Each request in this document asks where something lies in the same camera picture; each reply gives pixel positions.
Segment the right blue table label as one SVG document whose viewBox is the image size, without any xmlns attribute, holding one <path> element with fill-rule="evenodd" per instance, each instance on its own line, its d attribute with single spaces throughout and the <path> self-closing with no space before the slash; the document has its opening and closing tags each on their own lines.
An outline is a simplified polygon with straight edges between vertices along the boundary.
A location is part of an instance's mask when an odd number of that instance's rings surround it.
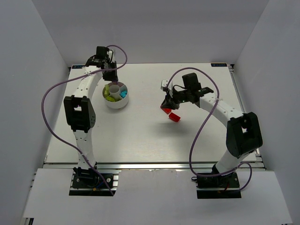
<svg viewBox="0 0 300 225">
<path fill-rule="evenodd" d="M 212 67 L 227 67 L 226 63 L 211 63 Z"/>
</svg>

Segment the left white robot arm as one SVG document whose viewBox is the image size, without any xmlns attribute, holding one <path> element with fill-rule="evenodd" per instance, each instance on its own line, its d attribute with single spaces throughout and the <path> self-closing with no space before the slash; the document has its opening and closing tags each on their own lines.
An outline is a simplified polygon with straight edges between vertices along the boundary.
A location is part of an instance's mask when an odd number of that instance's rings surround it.
<svg viewBox="0 0 300 225">
<path fill-rule="evenodd" d="M 116 67 L 113 50 L 98 46 L 96 54 L 85 64 L 87 76 L 80 81 L 73 95 L 66 96 L 63 101 L 67 124 L 71 127 L 76 145 L 81 151 L 78 154 L 78 165 L 73 170 L 83 181 L 95 182 L 99 177 L 93 171 L 96 161 L 92 150 L 91 133 L 96 124 L 96 113 L 91 98 L 101 79 L 110 82 L 118 81 Z"/>
</svg>

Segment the aluminium table frame rail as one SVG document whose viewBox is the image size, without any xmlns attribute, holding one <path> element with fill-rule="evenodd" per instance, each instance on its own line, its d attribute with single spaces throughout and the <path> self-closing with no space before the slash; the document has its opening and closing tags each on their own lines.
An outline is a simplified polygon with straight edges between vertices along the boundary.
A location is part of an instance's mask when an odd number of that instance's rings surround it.
<svg viewBox="0 0 300 225">
<path fill-rule="evenodd" d="M 263 145 L 260 124 L 254 112 L 237 111 L 226 127 L 224 162 L 229 170 L 236 168 L 248 155 Z"/>
</svg>

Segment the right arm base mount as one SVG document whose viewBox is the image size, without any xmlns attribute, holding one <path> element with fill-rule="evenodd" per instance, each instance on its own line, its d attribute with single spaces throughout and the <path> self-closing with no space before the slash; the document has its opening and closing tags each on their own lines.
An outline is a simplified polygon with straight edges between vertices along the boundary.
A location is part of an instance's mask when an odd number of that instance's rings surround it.
<svg viewBox="0 0 300 225">
<path fill-rule="evenodd" d="M 240 183 L 236 172 L 217 177 L 192 177 L 198 199 L 240 199 Z"/>
</svg>

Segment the red lego long brick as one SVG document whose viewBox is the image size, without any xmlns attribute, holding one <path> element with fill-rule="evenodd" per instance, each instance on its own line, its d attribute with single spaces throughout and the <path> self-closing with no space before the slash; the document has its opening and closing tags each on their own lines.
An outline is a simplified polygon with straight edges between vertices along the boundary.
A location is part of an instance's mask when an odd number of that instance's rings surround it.
<svg viewBox="0 0 300 225">
<path fill-rule="evenodd" d="M 172 112 L 171 109 L 168 108 L 161 108 L 166 114 L 170 114 Z"/>
</svg>

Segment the red lego short brick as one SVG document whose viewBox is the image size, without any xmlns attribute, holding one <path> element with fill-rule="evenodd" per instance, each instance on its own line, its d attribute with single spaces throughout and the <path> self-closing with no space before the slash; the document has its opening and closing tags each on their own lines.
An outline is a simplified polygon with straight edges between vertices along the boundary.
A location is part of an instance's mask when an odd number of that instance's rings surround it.
<svg viewBox="0 0 300 225">
<path fill-rule="evenodd" d="M 179 122 L 181 117 L 171 112 L 169 114 L 169 119 L 171 119 L 174 122 Z"/>
</svg>

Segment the cyan lego brick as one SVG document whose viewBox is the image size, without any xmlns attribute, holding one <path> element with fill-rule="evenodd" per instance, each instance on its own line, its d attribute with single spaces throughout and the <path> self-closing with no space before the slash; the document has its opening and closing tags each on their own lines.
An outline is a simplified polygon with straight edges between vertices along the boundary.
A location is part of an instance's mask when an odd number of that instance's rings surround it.
<svg viewBox="0 0 300 225">
<path fill-rule="evenodd" d="M 125 91 L 122 91 L 122 92 L 120 93 L 120 97 L 121 97 L 121 98 L 125 98 L 125 97 L 126 97 L 126 95 L 127 95 L 127 93 L 128 93 L 128 91 L 127 91 L 127 90 L 125 90 Z"/>
</svg>

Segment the light green lego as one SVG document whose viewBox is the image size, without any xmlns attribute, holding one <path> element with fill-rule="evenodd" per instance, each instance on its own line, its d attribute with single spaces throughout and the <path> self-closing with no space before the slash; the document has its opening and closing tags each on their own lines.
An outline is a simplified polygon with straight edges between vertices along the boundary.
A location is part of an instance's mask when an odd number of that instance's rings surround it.
<svg viewBox="0 0 300 225">
<path fill-rule="evenodd" d="M 104 87 L 104 97 L 108 97 L 110 95 L 110 92 L 109 92 L 109 85 L 106 84 L 105 87 Z"/>
</svg>

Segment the blue table label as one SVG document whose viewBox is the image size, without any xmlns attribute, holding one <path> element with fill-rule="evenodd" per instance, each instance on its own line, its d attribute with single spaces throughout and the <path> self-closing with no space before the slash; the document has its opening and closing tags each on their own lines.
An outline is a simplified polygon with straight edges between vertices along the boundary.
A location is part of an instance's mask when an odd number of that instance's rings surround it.
<svg viewBox="0 0 300 225">
<path fill-rule="evenodd" d="M 212 67 L 227 67 L 226 63 L 211 63 Z"/>
<path fill-rule="evenodd" d="M 72 69 L 81 69 L 81 68 L 84 68 L 85 66 L 84 65 L 73 65 L 71 68 Z"/>
</svg>

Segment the left blue table label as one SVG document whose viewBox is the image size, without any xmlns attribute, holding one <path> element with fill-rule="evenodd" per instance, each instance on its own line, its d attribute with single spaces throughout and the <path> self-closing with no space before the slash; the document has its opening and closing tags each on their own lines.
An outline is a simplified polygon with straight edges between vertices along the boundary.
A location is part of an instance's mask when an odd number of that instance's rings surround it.
<svg viewBox="0 0 300 225">
<path fill-rule="evenodd" d="M 81 69 L 81 68 L 84 68 L 85 66 L 84 65 L 73 65 L 71 68 L 72 69 Z"/>
</svg>

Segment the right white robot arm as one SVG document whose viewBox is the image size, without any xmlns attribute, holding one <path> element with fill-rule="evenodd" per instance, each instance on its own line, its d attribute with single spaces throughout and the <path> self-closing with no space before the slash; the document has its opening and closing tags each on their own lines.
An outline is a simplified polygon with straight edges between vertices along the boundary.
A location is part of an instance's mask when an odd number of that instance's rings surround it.
<svg viewBox="0 0 300 225">
<path fill-rule="evenodd" d="M 196 73 L 183 75 L 184 87 L 177 91 L 169 80 L 162 80 L 161 90 L 166 93 L 162 108 L 177 110 L 182 103 L 190 102 L 209 112 L 226 128 L 226 151 L 213 166 L 213 176 L 225 176 L 249 154 L 263 145 L 258 117 L 255 113 L 237 110 L 209 87 L 202 87 Z"/>
</svg>

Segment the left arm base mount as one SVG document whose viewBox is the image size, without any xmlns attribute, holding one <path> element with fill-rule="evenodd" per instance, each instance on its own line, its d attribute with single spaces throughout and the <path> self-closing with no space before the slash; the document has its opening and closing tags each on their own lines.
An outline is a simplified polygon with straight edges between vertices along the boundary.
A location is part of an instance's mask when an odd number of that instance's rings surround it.
<svg viewBox="0 0 300 225">
<path fill-rule="evenodd" d="M 69 196 L 112 196 L 117 189 L 116 174 L 101 173 L 99 176 L 94 170 L 73 168 Z"/>
</svg>

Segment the white divided round container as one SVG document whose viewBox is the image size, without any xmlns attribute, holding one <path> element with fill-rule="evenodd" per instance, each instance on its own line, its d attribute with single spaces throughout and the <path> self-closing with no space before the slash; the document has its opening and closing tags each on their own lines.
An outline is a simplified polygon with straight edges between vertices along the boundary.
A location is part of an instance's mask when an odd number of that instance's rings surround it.
<svg viewBox="0 0 300 225">
<path fill-rule="evenodd" d="M 105 104 L 111 109 L 121 109 L 121 108 L 125 107 L 129 102 L 128 88 L 127 88 L 126 97 L 125 98 L 120 97 L 120 93 L 121 93 L 120 87 L 124 86 L 125 84 L 122 82 L 118 82 L 118 85 L 115 85 L 111 82 L 111 83 L 108 83 L 108 85 L 109 85 L 109 92 L 110 92 L 109 96 L 113 97 L 116 100 L 116 102 L 110 102 L 105 99 L 104 88 L 103 88 L 102 94 L 103 94 Z"/>
</svg>

